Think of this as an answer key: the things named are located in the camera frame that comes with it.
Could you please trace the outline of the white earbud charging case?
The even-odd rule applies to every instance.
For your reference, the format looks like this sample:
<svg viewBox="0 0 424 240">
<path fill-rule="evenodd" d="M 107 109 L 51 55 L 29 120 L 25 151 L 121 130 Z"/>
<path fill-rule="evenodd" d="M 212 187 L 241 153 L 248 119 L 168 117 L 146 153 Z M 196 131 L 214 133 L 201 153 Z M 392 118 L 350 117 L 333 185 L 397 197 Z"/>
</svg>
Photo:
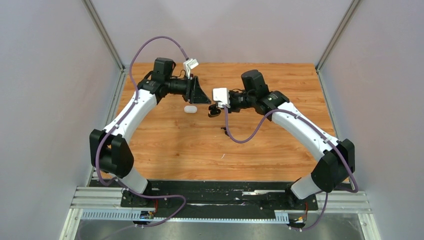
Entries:
<svg viewBox="0 0 424 240">
<path fill-rule="evenodd" d="M 183 111 L 187 114 L 195 114 L 198 111 L 198 108 L 195 105 L 186 105 L 183 108 Z"/>
</svg>

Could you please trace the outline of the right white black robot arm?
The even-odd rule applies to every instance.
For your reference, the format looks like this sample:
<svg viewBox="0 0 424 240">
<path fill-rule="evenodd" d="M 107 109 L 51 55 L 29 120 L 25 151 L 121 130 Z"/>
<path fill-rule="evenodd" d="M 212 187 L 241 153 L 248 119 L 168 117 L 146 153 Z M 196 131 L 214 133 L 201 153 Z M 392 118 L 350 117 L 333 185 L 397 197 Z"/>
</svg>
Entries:
<svg viewBox="0 0 424 240">
<path fill-rule="evenodd" d="M 301 177 L 285 190 L 286 204 L 298 209 L 310 195 L 330 193 L 344 180 L 354 187 L 355 146 L 349 139 L 339 140 L 305 117 L 280 91 L 270 91 L 261 72 L 256 69 L 241 75 L 244 89 L 226 90 L 223 105 L 226 114 L 253 108 L 262 115 L 260 124 L 269 120 L 288 131 L 303 144 L 317 164 L 311 173 Z"/>
</svg>

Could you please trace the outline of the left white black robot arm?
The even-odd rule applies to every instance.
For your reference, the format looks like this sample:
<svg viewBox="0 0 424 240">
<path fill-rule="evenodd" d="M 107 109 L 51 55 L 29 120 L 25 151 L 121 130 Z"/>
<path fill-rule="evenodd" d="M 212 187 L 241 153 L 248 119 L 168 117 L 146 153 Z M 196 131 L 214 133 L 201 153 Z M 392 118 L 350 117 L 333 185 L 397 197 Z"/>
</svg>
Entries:
<svg viewBox="0 0 424 240">
<path fill-rule="evenodd" d="M 185 74 L 174 76 L 176 63 L 169 58 L 156 58 L 153 69 L 135 85 L 133 96 L 118 116 L 89 135 L 91 165 L 134 191 L 133 198 L 142 207 L 152 203 L 153 193 L 148 189 L 150 182 L 135 167 L 130 140 L 146 115 L 169 94 L 180 95 L 192 105 L 211 103 L 199 78 L 192 74 L 198 64 L 197 59 L 189 58 L 182 64 Z"/>
</svg>

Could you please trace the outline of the black earbud case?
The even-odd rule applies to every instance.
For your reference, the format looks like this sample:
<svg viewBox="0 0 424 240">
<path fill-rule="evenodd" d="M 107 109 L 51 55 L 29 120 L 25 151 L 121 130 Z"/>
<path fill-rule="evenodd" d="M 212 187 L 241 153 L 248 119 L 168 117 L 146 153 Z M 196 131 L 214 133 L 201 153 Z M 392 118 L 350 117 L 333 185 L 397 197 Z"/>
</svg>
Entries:
<svg viewBox="0 0 424 240">
<path fill-rule="evenodd" d="M 218 117 L 221 114 L 221 112 L 222 112 L 221 108 L 219 108 L 217 105 L 213 104 L 208 107 L 209 118 Z"/>
</svg>

